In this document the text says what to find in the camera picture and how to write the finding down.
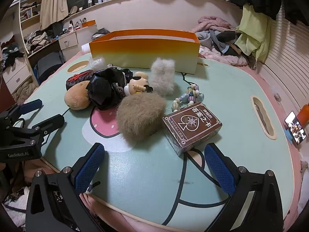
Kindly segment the white bedside cabinet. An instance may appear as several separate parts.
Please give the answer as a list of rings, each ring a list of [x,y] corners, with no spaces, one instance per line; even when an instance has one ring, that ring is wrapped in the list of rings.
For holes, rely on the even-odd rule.
[[[84,44],[91,42],[92,36],[96,32],[97,26],[92,25],[59,37],[58,41],[65,61],[69,61],[73,56],[81,51]]]

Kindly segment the white fluffy plush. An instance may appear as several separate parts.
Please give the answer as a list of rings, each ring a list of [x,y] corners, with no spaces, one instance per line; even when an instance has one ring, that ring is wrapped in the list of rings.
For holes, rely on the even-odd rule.
[[[173,94],[175,61],[157,58],[151,66],[149,83],[154,92],[161,96]]]

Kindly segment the cartoon mouse figure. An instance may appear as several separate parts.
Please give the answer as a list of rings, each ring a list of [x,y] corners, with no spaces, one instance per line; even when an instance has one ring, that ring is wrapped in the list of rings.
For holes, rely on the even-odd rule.
[[[152,93],[153,88],[149,85],[148,78],[148,75],[144,72],[135,72],[130,82],[124,87],[125,95],[130,96],[143,92]]]

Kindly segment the black cloth pouch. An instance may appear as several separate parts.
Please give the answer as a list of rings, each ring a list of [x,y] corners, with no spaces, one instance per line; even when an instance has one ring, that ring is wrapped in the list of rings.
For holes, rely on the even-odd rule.
[[[117,106],[125,97],[124,87],[132,77],[129,69],[117,67],[94,72],[86,87],[90,101],[101,111]]]

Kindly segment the brown fluffy plush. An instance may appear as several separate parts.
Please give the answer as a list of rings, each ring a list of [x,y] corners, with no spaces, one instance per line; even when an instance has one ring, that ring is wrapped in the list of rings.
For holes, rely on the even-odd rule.
[[[116,112],[119,132],[128,142],[138,142],[161,127],[166,99],[157,93],[137,93],[125,97]]]

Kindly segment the clear crinkled plastic bag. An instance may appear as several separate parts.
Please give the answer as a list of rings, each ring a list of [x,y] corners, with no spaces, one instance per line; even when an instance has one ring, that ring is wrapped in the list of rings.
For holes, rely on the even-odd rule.
[[[90,69],[94,72],[103,70],[107,68],[106,61],[103,57],[91,58],[88,63]]]

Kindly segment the tan potato plush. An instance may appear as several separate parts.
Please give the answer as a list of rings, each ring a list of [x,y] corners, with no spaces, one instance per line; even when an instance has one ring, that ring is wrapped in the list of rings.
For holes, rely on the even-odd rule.
[[[88,83],[89,81],[79,82],[65,93],[64,101],[70,109],[79,111],[86,109],[90,105],[88,90],[86,88]]]

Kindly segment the orange cardboard box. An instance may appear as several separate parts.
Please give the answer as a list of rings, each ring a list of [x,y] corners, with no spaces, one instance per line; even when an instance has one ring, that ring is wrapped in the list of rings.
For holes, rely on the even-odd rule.
[[[148,69],[157,58],[175,61],[175,71],[194,74],[199,40],[192,32],[169,29],[117,30],[89,43],[93,58],[125,68]]]

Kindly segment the brown card box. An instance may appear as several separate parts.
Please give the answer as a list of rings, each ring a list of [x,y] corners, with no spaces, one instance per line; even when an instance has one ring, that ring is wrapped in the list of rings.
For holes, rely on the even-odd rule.
[[[216,135],[223,125],[202,102],[168,114],[162,122],[166,138],[178,156]]]

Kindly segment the dark red-print case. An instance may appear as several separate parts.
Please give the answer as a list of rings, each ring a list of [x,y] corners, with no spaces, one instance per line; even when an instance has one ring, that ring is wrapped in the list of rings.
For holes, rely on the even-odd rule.
[[[93,77],[93,74],[94,74],[93,70],[86,70],[79,74],[73,75],[72,77],[68,78],[65,83],[66,90],[68,91],[71,87],[80,82],[90,81]]]

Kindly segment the green hanging garment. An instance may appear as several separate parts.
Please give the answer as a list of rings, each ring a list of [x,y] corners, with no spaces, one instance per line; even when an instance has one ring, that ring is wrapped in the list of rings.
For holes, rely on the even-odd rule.
[[[270,46],[272,19],[256,13],[252,5],[243,6],[243,15],[237,31],[241,33],[235,44],[247,55],[253,55],[257,61],[265,62]]]

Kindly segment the small orange box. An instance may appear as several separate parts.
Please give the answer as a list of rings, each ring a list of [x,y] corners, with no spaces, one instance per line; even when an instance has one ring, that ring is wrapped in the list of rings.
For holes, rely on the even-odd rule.
[[[82,23],[82,27],[89,27],[89,26],[92,26],[92,25],[95,25],[95,24],[96,24],[95,20],[90,20],[90,21],[86,21],[86,22]]]

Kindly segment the phone on blue stand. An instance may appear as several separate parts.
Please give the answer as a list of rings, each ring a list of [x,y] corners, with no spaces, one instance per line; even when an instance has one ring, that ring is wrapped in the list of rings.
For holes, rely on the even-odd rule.
[[[284,133],[287,140],[291,144],[298,146],[306,139],[307,136],[305,130],[293,111],[290,112],[284,122],[287,126],[287,129],[284,130]]]

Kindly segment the pile of clothes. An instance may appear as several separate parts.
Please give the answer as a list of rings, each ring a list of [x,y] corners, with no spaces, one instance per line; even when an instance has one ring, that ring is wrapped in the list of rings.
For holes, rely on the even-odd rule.
[[[243,51],[236,45],[240,33],[217,16],[203,16],[192,29],[199,40],[199,56],[208,60],[242,67],[248,64]]]

